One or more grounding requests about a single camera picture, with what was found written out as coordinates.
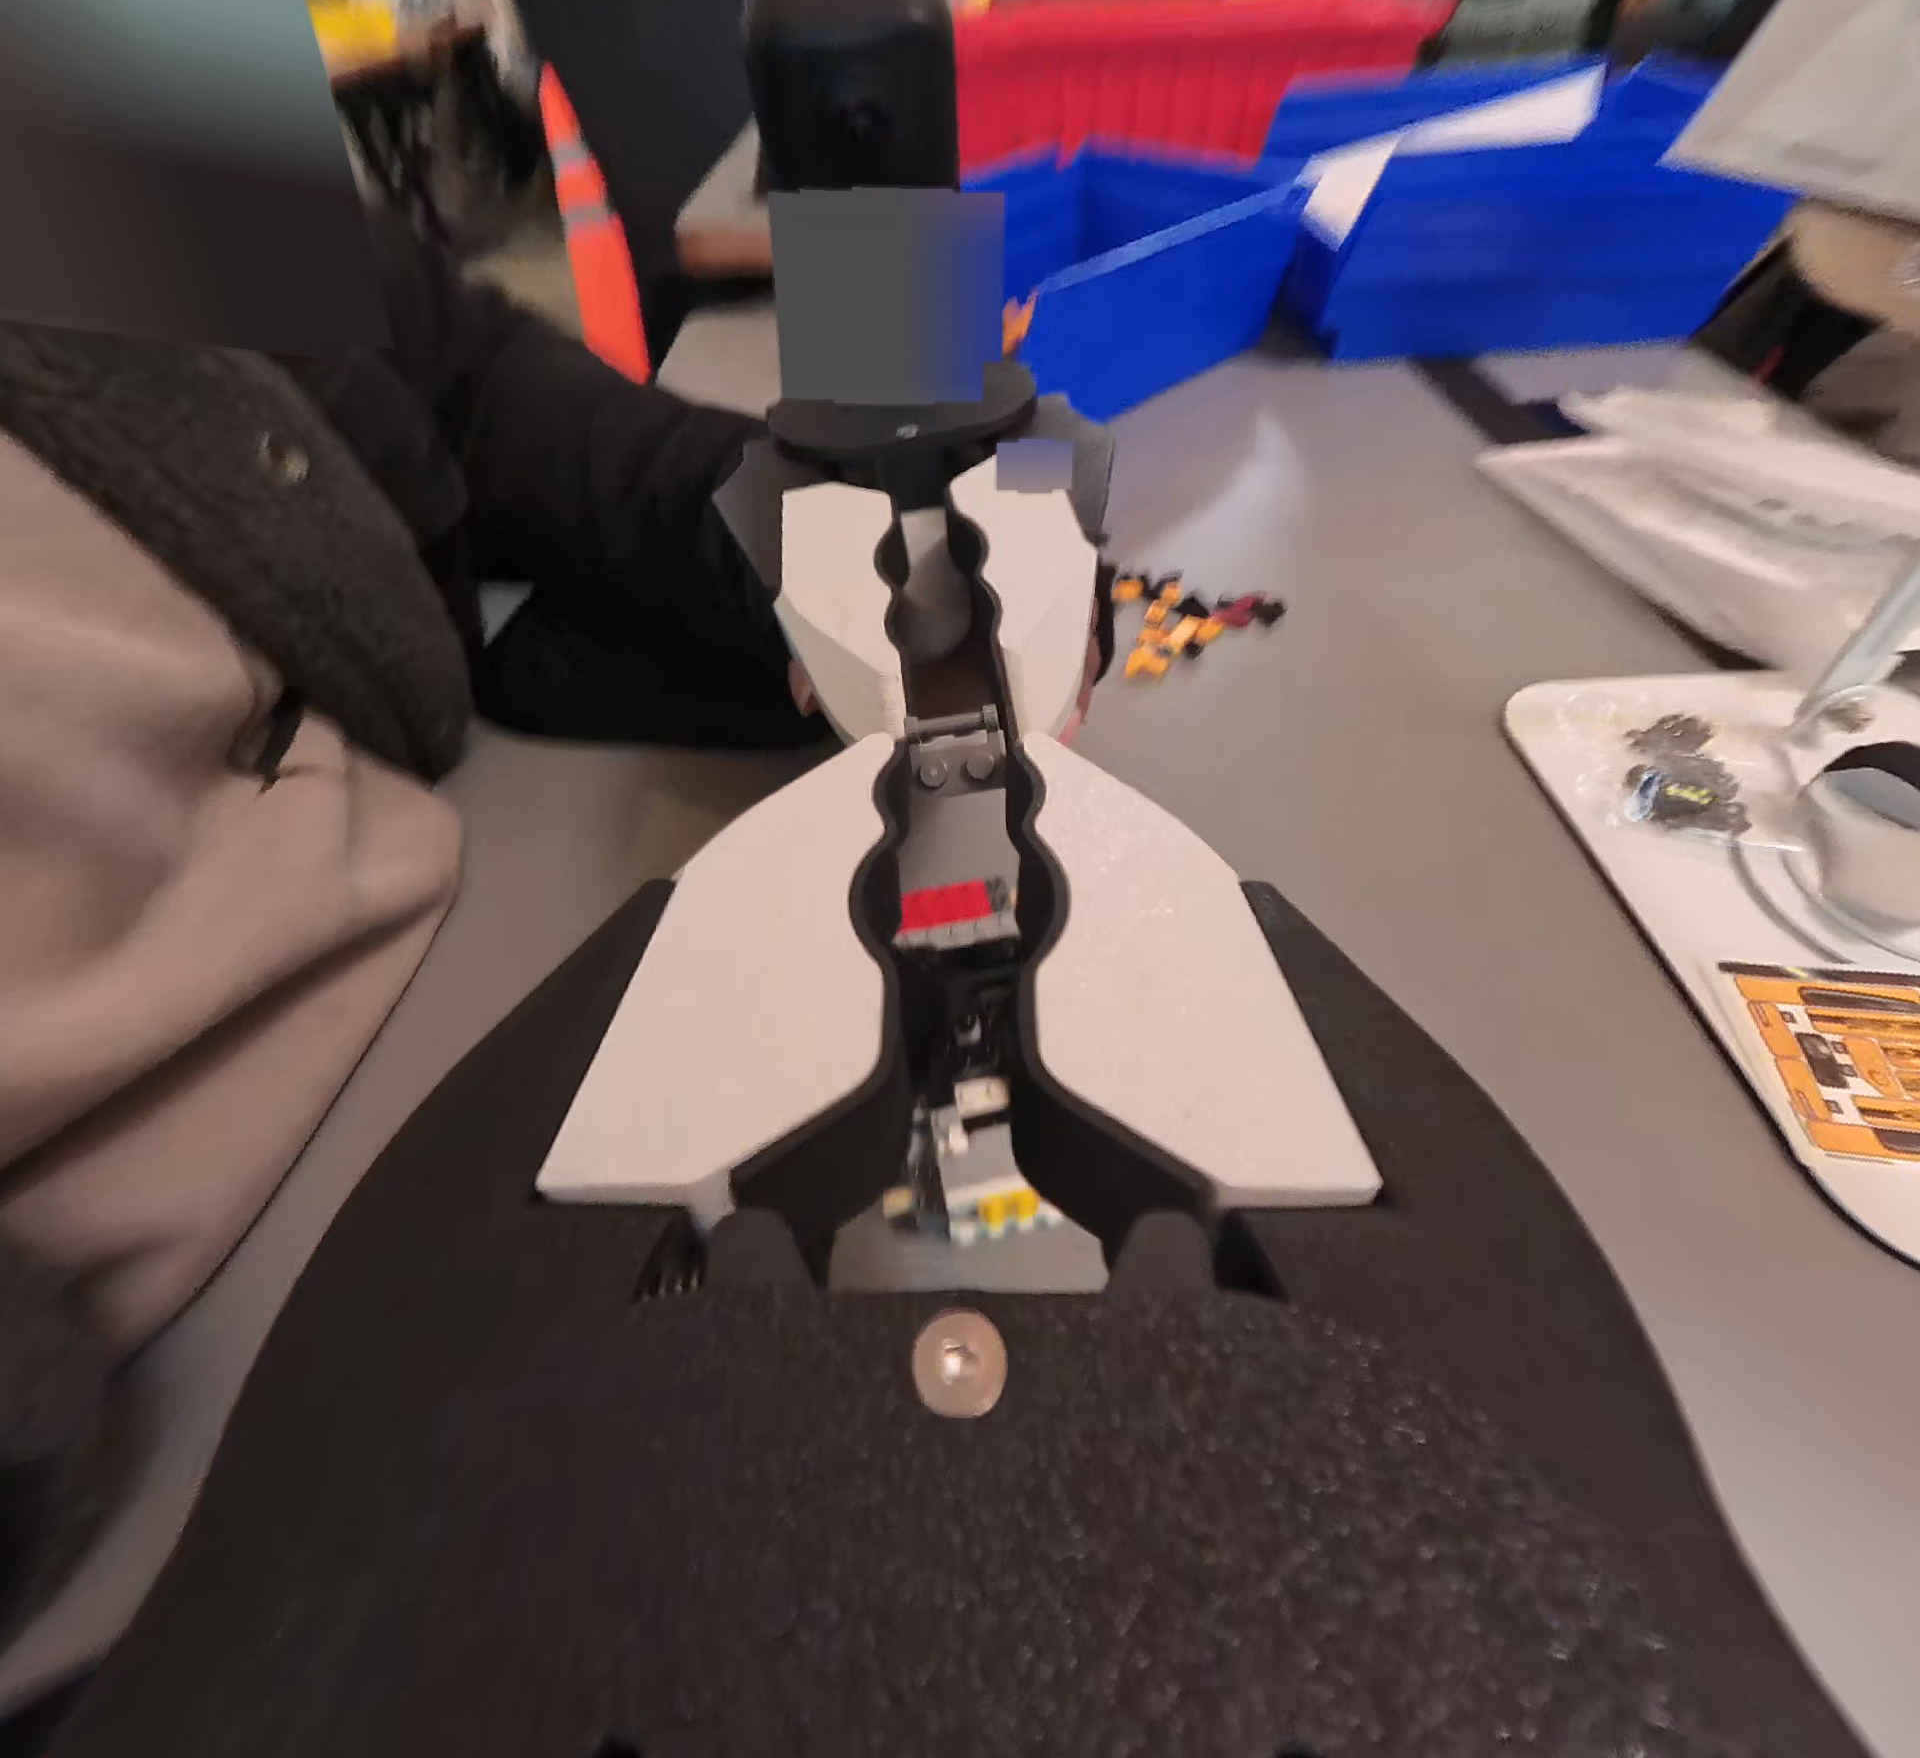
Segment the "grey small toy brick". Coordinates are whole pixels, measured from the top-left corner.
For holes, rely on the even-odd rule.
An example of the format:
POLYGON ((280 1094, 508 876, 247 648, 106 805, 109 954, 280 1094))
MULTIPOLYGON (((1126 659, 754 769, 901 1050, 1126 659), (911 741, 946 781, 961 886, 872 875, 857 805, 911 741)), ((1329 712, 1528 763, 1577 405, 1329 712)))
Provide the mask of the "grey small toy brick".
POLYGON ((1004 778, 1007 735, 994 703, 930 719, 910 716, 904 744, 918 789, 951 796, 1004 778))

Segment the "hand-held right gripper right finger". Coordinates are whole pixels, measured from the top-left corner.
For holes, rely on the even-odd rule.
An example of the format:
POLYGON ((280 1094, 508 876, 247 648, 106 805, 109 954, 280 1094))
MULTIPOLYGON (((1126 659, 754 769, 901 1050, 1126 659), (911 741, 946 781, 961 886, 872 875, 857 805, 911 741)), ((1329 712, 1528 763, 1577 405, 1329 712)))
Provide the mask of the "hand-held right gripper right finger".
POLYGON ((1049 1091, 1200 1207, 1366 1207, 1382 1175, 1232 867, 1054 738, 1026 744, 1064 922, 1036 957, 1049 1091))

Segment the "clear plastic parts bag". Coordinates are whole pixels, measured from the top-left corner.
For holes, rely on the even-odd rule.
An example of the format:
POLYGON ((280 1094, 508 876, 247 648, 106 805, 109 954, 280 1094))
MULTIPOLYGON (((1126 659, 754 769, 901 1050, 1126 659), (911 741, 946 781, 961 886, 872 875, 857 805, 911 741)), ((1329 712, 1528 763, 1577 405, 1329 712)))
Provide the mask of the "clear plastic parts bag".
POLYGON ((1622 827, 1751 848, 1797 838, 1799 781, 1777 722, 1660 712, 1622 725, 1613 757, 1604 788, 1622 827))

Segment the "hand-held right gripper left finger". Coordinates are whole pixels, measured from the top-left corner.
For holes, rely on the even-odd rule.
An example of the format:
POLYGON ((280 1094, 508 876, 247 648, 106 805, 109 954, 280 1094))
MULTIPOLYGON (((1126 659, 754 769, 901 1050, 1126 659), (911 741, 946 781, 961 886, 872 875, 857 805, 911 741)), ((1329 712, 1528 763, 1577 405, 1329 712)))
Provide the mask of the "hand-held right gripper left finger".
POLYGON ((896 842, 893 738, 860 738, 677 872, 537 1177, 695 1222, 848 1222, 908 1139, 900 977, 854 919, 896 842))

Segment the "nested blue storage bins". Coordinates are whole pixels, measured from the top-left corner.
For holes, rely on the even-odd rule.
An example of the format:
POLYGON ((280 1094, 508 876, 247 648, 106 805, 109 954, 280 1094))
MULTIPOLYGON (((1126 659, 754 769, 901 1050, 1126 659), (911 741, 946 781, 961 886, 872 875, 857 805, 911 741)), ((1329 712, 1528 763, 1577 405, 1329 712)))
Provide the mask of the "nested blue storage bins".
POLYGON ((1780 232, 1792 193, 1665 160, 1713 68, 1606 59, 1446 65, 1298 85, 1261 160, 1298 186, 1332 146, 1606 65, 1565 144, 1393 159, 1340 249, 1302 228, 1283 275, 1292 330, 1331 360, 1443 360, 1681 338, 1780 232))

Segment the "grey black-edged plastic part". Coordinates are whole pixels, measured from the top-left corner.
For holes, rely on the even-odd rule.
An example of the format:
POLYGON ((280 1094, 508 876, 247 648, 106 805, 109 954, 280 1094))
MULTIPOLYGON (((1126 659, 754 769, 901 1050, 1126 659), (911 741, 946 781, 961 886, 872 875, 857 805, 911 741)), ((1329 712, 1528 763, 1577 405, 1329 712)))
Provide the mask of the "grey black-edged plastic part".
POLYGON ((1792 823, 1820 898, 1887 930, 1917 927, 1917 746, 1850 748, 1799 789, 1792 823))

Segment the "red storage bin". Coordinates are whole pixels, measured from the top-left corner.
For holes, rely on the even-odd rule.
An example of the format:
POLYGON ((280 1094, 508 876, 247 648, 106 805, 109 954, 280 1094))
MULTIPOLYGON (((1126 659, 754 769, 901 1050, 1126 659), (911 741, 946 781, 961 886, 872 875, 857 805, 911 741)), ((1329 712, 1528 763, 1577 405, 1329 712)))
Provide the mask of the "red storage bin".
POLYGON ((1090 140, 1261 154, 1298 81, 1412 70, 1455 0, 991 0, 956 17, 964 170, 1090 140))

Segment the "toy brick car chassis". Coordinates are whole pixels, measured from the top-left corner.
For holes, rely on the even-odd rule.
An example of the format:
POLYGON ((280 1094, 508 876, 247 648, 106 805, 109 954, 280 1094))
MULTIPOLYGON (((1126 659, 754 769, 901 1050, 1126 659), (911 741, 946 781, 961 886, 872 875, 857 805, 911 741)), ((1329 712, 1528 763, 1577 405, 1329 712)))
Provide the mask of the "toy brick car chassis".
POLYGON ((1012 1115, 1023 939, 1019 851, 1004 778, 951 796, 918 789, 905 750, 892 935, 905 992, 911 1132, 884 1218, 964 1254, 1058 1213, 1019 1166, 1012 1115))

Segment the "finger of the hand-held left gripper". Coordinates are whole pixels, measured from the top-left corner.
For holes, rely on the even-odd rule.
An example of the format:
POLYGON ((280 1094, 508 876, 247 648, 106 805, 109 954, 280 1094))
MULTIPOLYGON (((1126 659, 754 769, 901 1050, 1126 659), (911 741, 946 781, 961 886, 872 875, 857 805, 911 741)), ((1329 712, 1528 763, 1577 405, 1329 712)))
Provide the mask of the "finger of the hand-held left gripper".
POLYGON ((905 733, 905 689, 889 632, 896 585, 882 568, 896 507, 839 481, 781 498, 777 617, 821 714, 842 739, 905 733))
POLYGON ((1092 656, 1097 544, 1075 509, 1066 455, 991 455, 956 480, 956 511, 983 544, 996 651, 1021 735, 1077 725, 1092 656))

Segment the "orange sticker sheet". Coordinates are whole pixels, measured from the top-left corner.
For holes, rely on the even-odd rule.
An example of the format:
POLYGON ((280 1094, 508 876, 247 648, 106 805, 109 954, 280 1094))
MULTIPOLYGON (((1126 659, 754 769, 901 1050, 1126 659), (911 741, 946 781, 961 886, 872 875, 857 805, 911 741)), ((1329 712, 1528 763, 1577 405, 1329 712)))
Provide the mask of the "orange sticker sheet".
POLYGON ((1840 1160, 1915 1160, 1914 973, 1723 964, 1717 986, 1790 1139, 1840 1160))

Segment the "person's left hand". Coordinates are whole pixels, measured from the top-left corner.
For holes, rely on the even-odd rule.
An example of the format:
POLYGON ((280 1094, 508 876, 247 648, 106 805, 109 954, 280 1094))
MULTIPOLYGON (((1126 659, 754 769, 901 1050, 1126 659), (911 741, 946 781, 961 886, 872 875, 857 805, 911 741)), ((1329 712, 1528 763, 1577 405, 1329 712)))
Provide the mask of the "person's left hand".
POLYGON ((1088 614, 1088 632, 1086 632, 1082 670, 1080 670, 1079 685, 1073 697, 1073 705, 1054 731, 1054 735, 1062 744, 1071 744, 1082 729, 1090 709, 1090 697, 1097 685, 1101 684, 1101 678, 1110 673, 1114 665, 1115 574, 1118 573, 1114 563, 1110 563, 1106 555, 1095 561, 1092 583, 1090 583, 1090 614, 1088 614))

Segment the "person's torso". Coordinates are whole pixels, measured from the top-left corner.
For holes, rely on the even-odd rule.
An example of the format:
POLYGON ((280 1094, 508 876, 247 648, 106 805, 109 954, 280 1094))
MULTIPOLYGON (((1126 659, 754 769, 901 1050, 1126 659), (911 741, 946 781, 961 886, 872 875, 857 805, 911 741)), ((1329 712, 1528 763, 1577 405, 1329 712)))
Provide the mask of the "person's torso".
POLYGON ((4 1716, 217 1280, 460 885, 467 648, 421 534, 242 348, 4 322, 4 1716))

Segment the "grey desk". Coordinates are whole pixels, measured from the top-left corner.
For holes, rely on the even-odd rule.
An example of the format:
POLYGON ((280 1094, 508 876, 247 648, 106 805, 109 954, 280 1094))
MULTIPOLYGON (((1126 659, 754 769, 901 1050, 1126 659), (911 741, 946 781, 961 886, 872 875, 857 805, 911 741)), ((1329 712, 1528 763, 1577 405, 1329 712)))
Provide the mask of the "grey desk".
POLYGON ((1124 566, 1289 606, 1079 748, 1273 881, 1500 1104, 1658 1346, 1731 1528, 1877 1754, 1915 1754, 1915 1272, 1777 1145, 1507 748, 1538 680, 1689 640, 1474 469, 1425 378, 1229 362, 1132 413, 1124 566))

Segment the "white paper sheet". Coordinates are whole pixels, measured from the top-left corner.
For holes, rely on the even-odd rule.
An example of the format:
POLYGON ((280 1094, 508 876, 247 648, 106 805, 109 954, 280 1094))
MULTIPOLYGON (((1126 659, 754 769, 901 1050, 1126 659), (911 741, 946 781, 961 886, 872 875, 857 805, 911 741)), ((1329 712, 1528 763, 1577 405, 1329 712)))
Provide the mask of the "white paper sheet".
POLYGON ((1298 172, 1298 187, 1307 193, 1302 228, 1329 247, 1340 249, 1362 211, 1368 210, 1399 143, 1401 132, 1396 130, 1351 140, 1311 156, 1298 172))
POLYGON ((1593 124, 1606 81, 1606 65, 1577 65, 1548 83, 1424 118, 1401 134, 1393 154, 1412 159, 1571 143, 1593 124))

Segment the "pile of small toy bricks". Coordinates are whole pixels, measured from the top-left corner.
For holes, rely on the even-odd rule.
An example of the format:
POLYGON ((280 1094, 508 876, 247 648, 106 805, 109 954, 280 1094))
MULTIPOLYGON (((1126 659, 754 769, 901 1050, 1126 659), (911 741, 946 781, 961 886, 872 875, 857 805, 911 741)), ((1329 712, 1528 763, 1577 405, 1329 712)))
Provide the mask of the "pile of small toy bricks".
POLYGON ((1108 596, 1118 614, 1134 618, 1121 648, 1121 674, 1140 684, 1166 678, 1178 660, 1196 660, 1224 635, 1271 631, 1287 614, 1284 600, 1273 595, 1189 591, 1178 570, 1115 570, 1108 596))

